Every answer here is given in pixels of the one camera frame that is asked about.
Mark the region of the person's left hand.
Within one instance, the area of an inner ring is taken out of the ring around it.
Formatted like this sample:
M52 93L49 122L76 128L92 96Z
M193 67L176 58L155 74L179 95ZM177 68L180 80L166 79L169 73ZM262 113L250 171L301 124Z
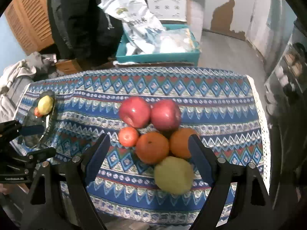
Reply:
M16 187L16 184L0 184L0 193L4 195L10 194Z

